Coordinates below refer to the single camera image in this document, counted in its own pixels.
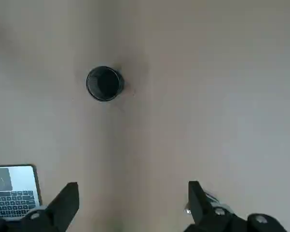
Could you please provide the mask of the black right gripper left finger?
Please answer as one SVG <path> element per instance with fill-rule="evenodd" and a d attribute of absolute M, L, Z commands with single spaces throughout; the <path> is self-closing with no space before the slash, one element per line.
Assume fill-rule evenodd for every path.
<path fill-rule="evenodd" d="M 17 221 L 0 218 L 0 232 L 65 232 L 79 210 L 79 186 L 66 186 L 44 209 L 33 209 Z"/>

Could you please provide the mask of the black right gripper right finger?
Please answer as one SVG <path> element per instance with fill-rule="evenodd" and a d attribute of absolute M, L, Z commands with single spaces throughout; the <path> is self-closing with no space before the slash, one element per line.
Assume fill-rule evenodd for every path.
<path fill-rule="evenodd" d="M 286 229 L 272 216 L 250 214 L 247 219 L 237 216 L 221 204 L 217 198 L 206 193 L 198 181 L 188 182 L 186 209 L 194 220 L 187 232 L 285 232 Z"/>

